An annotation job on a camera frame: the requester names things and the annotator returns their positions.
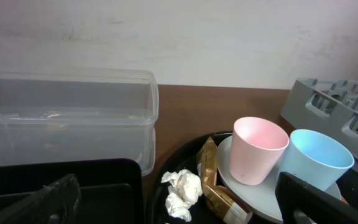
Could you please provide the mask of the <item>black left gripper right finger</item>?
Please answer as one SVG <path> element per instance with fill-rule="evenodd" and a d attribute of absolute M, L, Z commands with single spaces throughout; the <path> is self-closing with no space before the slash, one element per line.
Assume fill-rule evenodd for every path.
<path fill-rule="evenodd" d="M 358 224 L 358 209 L 288 172 L 281 172 L 275 196 L 284 223 Z"/>

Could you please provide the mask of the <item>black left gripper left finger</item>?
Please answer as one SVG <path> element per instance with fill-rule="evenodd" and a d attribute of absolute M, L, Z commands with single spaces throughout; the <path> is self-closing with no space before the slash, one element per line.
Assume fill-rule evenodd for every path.
<path fill-rule="evenodd" d="M 0 195 L 0 224 L 74 223 L 81 202 L 75 174 L 33 192 Z"/>

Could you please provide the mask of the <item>grey round plate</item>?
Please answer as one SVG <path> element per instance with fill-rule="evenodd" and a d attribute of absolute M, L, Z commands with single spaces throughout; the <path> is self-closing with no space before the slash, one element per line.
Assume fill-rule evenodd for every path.
<path fill-rule="evenodd" d="M 261 184 L 245 185 L 237 181 L 229 171 L 232 134 L 226 133 L 214 140 L 218 146 L 218 171 L 224 186 L 248 204 L 256 215 L 270 222 L 282 223 L 282 214 L 275 196 L 276 177 L 281 161 L 277 161 Z"/>

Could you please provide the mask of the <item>blue plastic cup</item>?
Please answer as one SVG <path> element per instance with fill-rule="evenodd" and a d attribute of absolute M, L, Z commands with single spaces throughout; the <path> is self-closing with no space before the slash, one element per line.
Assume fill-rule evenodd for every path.
<path fill-rule="evenodd" d="M 335 139 L 309 129 L 297 129 L 290 135 L 278 173 L 288 172 L 325 191 L 354 163 L 354 156 Z"/>

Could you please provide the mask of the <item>gold snack wrapper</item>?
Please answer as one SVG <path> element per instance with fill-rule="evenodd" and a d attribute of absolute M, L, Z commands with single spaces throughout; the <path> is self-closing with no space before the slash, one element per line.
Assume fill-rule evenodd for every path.
<path fill-rule="evenodd" d="M 224 223 L 246 224 L 252 210 L 229 189 L 218 185 L 218 147 L 209 137 L 196 155 L 197 170 L 201 179 L 207 207 Z"/>

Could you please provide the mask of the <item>pink plastic cup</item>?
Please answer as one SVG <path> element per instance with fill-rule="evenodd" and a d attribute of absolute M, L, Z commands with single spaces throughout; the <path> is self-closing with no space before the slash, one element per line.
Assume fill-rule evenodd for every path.
<path fill-rule="evenodd" d="M 233 126 L 231 175 L 242 184 L 262 183 L 289 143 L 279 125 L 258 117 L 239 118 Z"/>

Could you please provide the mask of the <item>white tissue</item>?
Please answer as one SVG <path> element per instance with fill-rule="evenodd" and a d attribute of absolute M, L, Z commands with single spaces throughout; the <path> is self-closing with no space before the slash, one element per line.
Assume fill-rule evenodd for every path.
<path fill-rule="evenodd" d="M 173 218 L 191 221 L 190 207 L 195 205 L 203 194 L 201 179 L 188 169 L 179 172 L 165 172 L 161 183 L 169 182 L 165 207 Z"/>

